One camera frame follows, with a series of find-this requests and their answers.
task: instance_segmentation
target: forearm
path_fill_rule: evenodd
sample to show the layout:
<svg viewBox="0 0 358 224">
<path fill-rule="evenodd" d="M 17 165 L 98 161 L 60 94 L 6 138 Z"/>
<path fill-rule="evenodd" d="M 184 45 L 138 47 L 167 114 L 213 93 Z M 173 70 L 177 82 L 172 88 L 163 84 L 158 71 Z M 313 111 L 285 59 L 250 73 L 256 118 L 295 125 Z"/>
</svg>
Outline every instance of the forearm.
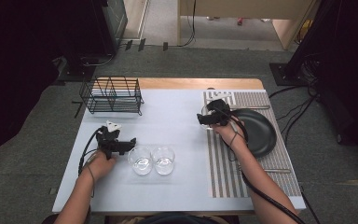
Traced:
<svg viewBox="0 0 358 224">
<path fill-rule="evenodd" d="M 241 165 L 241 169 L 249 182 L 257 189 L 267 194 L 270 198 L 282 204 L 293 213 L 296 213 L 296 210 L 287 195 L 264 171 L 263 167 L 258 163 L 255 157 L 252 155 L 251 151 L 244 144 L 244 142 L 234 141 L 232 148 L 236 153 L 237 159 Z M 289 216 L 284 214 L 273 204 L 261 198 L 253 191 L 251 191 L 251 198 L 255 207 L 255 211 L 261 223 L 294 222 Z"/>
<path fill-rule="evenodd" d="M 93 189 L 93 178 L 85 168 L 75 183 L 71 196 L 54 223 L 84 223 Z"/>
</svg>

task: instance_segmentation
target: person's left hand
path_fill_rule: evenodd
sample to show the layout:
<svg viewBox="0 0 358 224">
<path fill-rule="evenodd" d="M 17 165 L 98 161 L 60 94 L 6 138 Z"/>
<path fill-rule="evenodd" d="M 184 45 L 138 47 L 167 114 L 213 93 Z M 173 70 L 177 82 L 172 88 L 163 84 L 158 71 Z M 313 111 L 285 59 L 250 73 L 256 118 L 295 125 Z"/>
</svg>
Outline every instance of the person's left hand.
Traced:
<svg viewBox="0 0 358 224">
<path fill-rule="evenodd" d="M 91 162 L 86 163 L 86 165 L 91 169 L 95 181 L 98 181 L 101 177 L 109 174 L 116 164 L 116 157 L 112 156 L 110 160 L 107 160 L 106 155 L 101 150 L 97 150 L 93 154 L 91 157 L 94 156 L 94 158 Z"/>
</svg>

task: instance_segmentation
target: gray and white striped mat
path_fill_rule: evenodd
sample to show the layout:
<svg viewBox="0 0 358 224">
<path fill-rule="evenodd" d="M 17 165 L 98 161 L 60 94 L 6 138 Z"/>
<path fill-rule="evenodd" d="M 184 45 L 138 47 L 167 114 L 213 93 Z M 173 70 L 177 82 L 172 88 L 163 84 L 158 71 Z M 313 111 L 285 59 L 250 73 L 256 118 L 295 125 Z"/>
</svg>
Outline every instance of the gray and white striped mat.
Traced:
<svg viewBox="0 0 358 224">
<path fill-rule="evenodd" d="M 219 91 L 205 91 L 203 103 L 207 104 L 207 98 Z M 270 105 L 269 97 L 265 91 L 232 91 L 225 100 L 231 105 Z M 272 108 L 258 109 L 258 113 L 264 115 L 275 128 L 277 143 L 275 148 L 265 157 L 258 159 L 264 169 L 290 169 L 290 174 L 270 173 L 269 176 L 281 187 L 288 196 L 300 196 L 296 176 L 292 163 L 283 144 L 282 136 L 278 128 Z M 224 145 L 221 138 L 213 131 L 206 131 L 208 138 L 209 160 L 209 193 L 214 198 L 240 198 L 248 197 L 248 189 L 241 180 L 241 171 L 238 163 L 233 161 L 234 154 Z"/>
</svg>

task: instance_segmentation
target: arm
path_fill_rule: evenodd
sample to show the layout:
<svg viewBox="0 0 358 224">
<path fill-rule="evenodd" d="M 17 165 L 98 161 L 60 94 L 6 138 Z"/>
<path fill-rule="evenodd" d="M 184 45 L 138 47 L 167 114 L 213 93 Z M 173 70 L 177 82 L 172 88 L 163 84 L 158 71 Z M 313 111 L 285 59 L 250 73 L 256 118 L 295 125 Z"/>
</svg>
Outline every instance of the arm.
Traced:
<svg viewBox="0 0 358 224">
<path fill-rule="evenodd" d="M 95 158 L 86 163 L 83 168 L 71 196 L 54 223 L 84 223 L 90 206 L 94 181 L 97 182 L 101 177 L 107 175 L 115 163 L 115 158 L 108 161 L 105 154 L 97 150 Z"/>
<path fill-rule="evenodd" d="M 244 139 L 241 137 L 243 136 L 241 129 L 237 126 L 238 133 L 241 135 L 239 136 L 235 134 L 230 124 L 227 126 L 213 125 L 212 127 L 222 136 L 226 143 L 230 144 L 232 141 L 231 149 L 234 151 L 241 165 L 241 169 L 249 182 L 251 182 L 257 189 L 260 189 L 267 194 L 270 198 L 296 214 L 296 209 L 293 207 L 289 198 L 264 171 L 263 167 L 258 163 L 246 146 Z M 261 223 L 295 223 L 284 212 L 258 196 L 253 191 L 251 191 L 251 198 L 255 207 L 255 213 Z"/>
</svg>

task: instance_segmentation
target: wire rack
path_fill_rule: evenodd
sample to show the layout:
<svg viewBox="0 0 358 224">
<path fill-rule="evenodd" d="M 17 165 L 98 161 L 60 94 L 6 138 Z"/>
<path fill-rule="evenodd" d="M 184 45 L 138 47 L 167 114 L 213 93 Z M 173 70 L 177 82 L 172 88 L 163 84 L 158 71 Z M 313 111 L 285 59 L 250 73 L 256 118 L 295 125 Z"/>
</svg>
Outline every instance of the wire rack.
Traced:
<svg viewBox="0 0 358 224">
<path fill-rule="evenodd" d="M 144 103 L 138 78 L 94 77 L 84 81 L 80 97 L 91 114 L 94 112 L 128 112 L 142 115 Z"/>
</svg>

